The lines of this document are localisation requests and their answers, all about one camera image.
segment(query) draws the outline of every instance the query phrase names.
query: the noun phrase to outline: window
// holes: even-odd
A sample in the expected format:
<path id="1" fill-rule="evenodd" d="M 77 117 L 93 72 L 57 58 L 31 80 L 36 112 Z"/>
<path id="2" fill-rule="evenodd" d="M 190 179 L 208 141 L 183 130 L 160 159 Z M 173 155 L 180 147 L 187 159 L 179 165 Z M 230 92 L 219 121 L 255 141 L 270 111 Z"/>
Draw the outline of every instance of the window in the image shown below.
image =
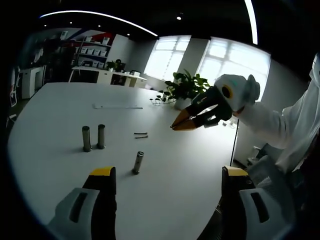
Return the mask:
<path id="1" fill-rule="evenodd" d="M 152 50 L 144 73 L 166 81 L 174 79 L 191 36 L 161 37 Z"/>
<path id="2" fill-rule="evenodd" d="M 213 85 L 223 74 L 235 74 L 246 79 L 252 74 L 260 84 L 261 100 L 267 83 L 270 54 L 240 42 L 212 37 L 197 73 Z"/>

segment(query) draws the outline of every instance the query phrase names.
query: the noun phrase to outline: led strip light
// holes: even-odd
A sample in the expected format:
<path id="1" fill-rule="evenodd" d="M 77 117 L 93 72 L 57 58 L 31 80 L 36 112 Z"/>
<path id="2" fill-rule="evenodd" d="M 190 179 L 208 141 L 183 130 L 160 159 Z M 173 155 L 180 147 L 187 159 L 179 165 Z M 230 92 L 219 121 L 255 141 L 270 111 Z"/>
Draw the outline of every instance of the led strip light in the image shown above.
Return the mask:
<path id="1" fill-rule="evenodd" d="M 252 32 L 252 42 L 258 45 L 257 23 L 256 23 L 254 6 L 252 6 L 251 0 L 244 0 L 244 2 L 249 14 L 251 32 Z"/>
<path id="2" fill-rule="evenodd" d="M 139 26 L 139 25 L 137 25 L 137 24 L 134 24 L 133 22 L 130 22 L 130 21 L 121 19 L 121 18 L 116 17 L 116 16 L 111 16 L 111 15 L 108 15 L 108 14 L 104 14 L 104 13 L 100 13 L 100 12 L 94 12 L 94 11 L 82 11 L 82 10 L 55 11 L 55 12 L 51 12 L 51 13 L 44 14 L 44 15 L 40 16 L 39 18 L 47 17 L 47 16 L 54 15 L 54 14 L 66 14 L 66 13 L 82 13 L 82 14 L 95 14 L 95 15 L 100 15 L 100 16 L 104 16 L 104 17 L 108 17 L 108 18 L 112 18 L 112 19 L 119 20 L 119 21 L 121 21 L 121 22 L 130 24 L 130 25 L 135 26 L 135 27 L 137 27 L 137 28 L 139 28 L 139 29 L 142 29 L 142 30 L 144 30 L 144 31 L 152 34 L 153 36 L 156 36 L 156 37 L 158 36 L 158 35 L 155 34 L 154 32 L 149 31 L 148 29 L 145 29 L 145 28 L 142 27 L 142 26 Z"/>

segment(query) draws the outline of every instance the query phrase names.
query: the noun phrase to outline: white flower pot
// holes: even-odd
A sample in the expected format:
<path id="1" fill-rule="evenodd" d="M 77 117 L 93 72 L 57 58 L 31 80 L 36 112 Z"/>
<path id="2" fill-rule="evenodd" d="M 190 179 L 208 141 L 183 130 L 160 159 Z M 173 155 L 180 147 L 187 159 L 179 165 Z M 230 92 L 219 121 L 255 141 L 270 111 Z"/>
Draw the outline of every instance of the white flower pot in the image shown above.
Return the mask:
<path id="1" fill-rule="evenodd" d="M 188 107 L 190 104 L 191 104 L 190 98 L 187 98 L 187 99 L 179 98 L 177 101 L 175 101 L 174 108 L 177 110 L 182 110 Z"/>

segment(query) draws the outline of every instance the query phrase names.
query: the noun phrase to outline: sleeve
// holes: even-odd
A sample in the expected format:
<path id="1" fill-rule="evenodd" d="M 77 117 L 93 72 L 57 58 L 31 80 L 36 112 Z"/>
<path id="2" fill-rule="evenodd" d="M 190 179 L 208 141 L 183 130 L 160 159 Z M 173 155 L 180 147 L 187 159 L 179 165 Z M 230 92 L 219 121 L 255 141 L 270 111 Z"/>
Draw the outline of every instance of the sleeve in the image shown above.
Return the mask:
<path id="1" fill-rule="evenodd" d="M 237 117 L 248 126 L 260 139 L 269 145 L 285 149 L 296 127 L 306 92 L 293 105 L 282 113 L 267 109 L 261 102 L 246 105 Z"/>

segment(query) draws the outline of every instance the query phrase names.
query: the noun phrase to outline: green leaves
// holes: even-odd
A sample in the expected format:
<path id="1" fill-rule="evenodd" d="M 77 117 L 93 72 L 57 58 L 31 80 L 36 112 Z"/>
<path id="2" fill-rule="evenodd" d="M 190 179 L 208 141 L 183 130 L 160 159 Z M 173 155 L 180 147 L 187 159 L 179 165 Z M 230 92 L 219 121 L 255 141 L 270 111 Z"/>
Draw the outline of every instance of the green leaves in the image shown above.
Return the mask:
<path id="1" fill-rule="evenodd" d="M 208 80 L 200 77 L 199 73 L 191 76 L 186 69 L 184 71 L 185 73 L 173 73 L 175 81 L 164 82 L 167 87 L 165 90 L 158 91 L 158 93 L 163 95 L 157 95 L 155 101 L 169 104 L 178 99 L 193 99 L 196 95 L 204 93 L 210 87 Z"/>

